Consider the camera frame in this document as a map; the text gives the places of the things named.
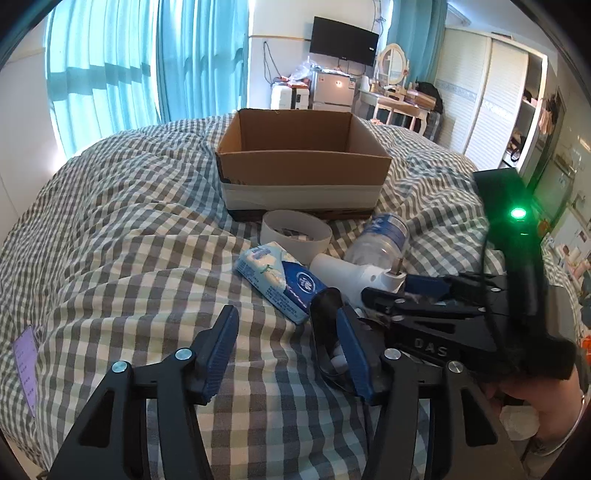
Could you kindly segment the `person's right hand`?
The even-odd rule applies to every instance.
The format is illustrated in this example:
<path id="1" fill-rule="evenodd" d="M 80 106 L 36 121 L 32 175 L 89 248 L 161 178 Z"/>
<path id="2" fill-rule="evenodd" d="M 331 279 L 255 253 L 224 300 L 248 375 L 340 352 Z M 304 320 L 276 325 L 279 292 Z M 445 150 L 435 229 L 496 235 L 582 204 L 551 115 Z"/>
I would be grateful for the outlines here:
<path id="1" fill-rule="evenodd" d="M 542 456 L 550 456 L 566 445 L 588 406 L 576 366 L 567 380 L 544 376 L 514 378 L 500 383 L 484 383 L 481 387 L 498 412 L 501 411 L 501 394 L 522 400 L 534 408 L 539 419 L 535 440 L 542 448 Z"/>

